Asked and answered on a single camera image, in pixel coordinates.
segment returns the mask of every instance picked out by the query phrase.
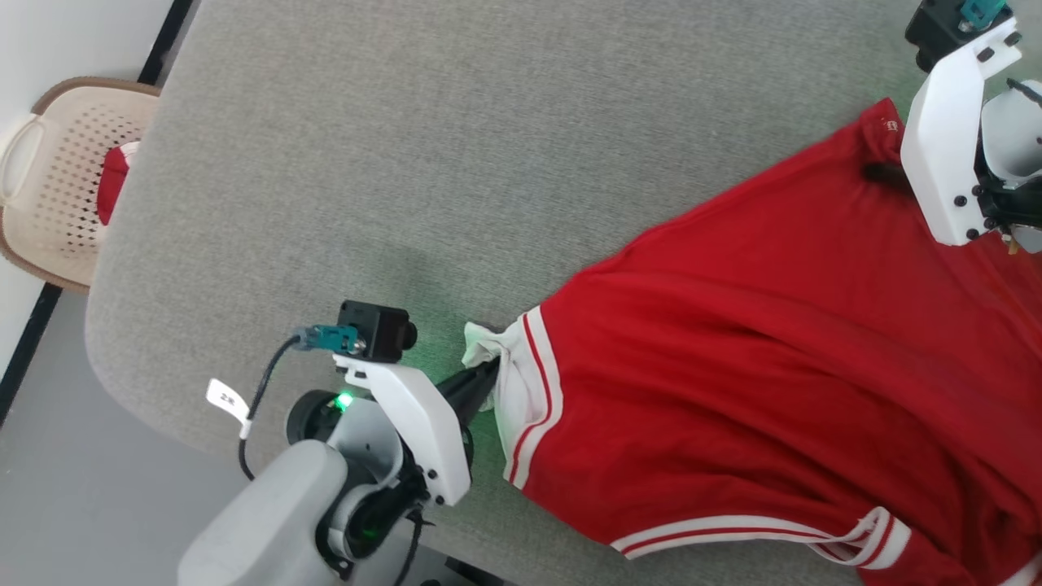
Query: red shirt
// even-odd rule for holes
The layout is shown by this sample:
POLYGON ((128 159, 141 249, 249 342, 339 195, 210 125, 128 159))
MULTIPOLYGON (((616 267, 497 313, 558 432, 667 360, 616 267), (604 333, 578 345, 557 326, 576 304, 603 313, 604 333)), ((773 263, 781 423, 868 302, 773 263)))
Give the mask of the red shirt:
POLYGON ((504 357, 507 480, 628 557, 786 539, 869 586, 1031 584, 1040 266, 937 244, 865 179, 902 131, 884 101, 507 332, 468 326, 470 362, 504 357))

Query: chair handle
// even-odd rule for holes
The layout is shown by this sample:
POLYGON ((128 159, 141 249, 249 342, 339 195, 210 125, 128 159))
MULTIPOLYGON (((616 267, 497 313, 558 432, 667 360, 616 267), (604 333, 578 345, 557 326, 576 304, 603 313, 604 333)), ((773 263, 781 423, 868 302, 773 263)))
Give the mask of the chair handle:
POLYGON ((47 127, 40 122, 40 117, 34 116, 31 120, 26 122, 21 129, 19 129, 19 131, 15 135, 15 138, 7 144, 7 148, 3 151, 3 156, 0 156, 0 206, 7 205, 8 203, 15 201, 15 199, 20 195, 22 188, 25 187, 25 180, 29 177, 32 162, 36 158, 36 155, 40 154, 40 149, 44 145, 44 132, 46 131, 47 127), (32 156, 29 158, 22 176, 19 177, 17 182, 13 181, 10 180, 11 178, 7 176, 11 172, 8 167, 10 166, 11 160, 15 157, 15 152, 28 142, 29 131, 33 128, 40 129, 40 137, 36 140, 36 145, 32 147, 32 156), (7 186, 11 184, 15 185, 14 189, 11 191, 7 191, 7 186))

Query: black cable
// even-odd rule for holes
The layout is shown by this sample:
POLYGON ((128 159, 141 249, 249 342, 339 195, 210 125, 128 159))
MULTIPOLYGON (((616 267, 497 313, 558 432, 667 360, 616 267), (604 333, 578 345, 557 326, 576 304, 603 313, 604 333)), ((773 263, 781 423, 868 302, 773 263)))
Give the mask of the black cable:
POLYGON ((1040 95, 1038 92, 1036 92, 1035 90, 1033 90, 1031 87, 1028 87, 1028 86, 1026 86, 1024 83, 1021 83, 1020 81, 1017 81, 1016 79, 1007 79, 1006 80, 1006 84, 1009 86, 1010 89, 1016 90, 1016 91, 1020 92, 1021 94, 1023 94, 1024 97, 1027 98, 1028 100, 1031 100, 1031 101, 1033 101, 1033 102, 1035 102, 1035 103, 1037 103, 1039 105, 1042 105, 1042 95, 1040 95))
MULTIPOLYGON (((249 424, 253 423, 253 417, 257 414, 257 407, 260 406, 260 399, 264 398, 265 391, 268 390, 268 383, 271 381, 271 374, 275 371, 275 365, 278 361, 282 359, 287 350, 293 347, 294 344, 300 342, 300 336, 294 336, 282 342, 282 345, 278 347, 275 351, 275 356, 271 357, 271 362, 268 363, 268 368, 264 371, 264 376, 260 377, 260 384, 257 385, 257 392, 253 395, 253 402, 250 404, 250 411, 246 415, 246 421, 249 424)), ((241 438, 239 440, 239 467, 242 468, 243 473, 250 481, 253 480, 253 472, 250 470, 249 464, 246 463, 246 438, 241 438)))
POLYGON ((405 583, 408 570, 413 567, 413 561, 416 559, 416 552, 420 548, 420 535, 423 533, 424 520, 420 511, 413 511, 405 518, 414 523, 413 541, 408 544, 408 553, 405 554, 405 561, 401 564, 401 570, 398 572, 398 579, 394 581, 394 586, 401 586, 405 583))

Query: white wall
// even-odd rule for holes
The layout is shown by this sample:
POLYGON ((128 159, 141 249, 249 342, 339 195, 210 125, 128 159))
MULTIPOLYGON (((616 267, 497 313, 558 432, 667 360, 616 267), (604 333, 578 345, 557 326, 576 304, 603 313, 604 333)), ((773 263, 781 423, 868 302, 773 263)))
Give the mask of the white wall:
MULTIPOLYGON (((36 99, 79 75, 135 79, 171 0, 0 0, 0 150, 36 99)), ((0 374, 43 283, 0 259, 0 374)))

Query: gray table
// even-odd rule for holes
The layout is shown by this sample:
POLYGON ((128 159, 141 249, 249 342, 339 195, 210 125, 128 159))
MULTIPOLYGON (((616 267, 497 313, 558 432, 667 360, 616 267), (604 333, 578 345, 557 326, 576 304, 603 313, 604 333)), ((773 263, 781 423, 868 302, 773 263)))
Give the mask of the gray table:
MULTIPOLYGON (((570 274, 923 75, 913 0, 206 0, 113 219, 91 295, 94 367, 155 429, 233 465, 219 377, 249 395, 298 324, 345 298, 407 309, 407 362, 458 367, 463 324, 505 325, 570 274)), ((1042 6, 1021 2, 1040 63, 1042 6)), ((327 357, 278 369, 251 438, 284 448, 327 357)), ((501 480, 425 541, 524 586, 855 584, 792 544, 625 562, 501 480)))

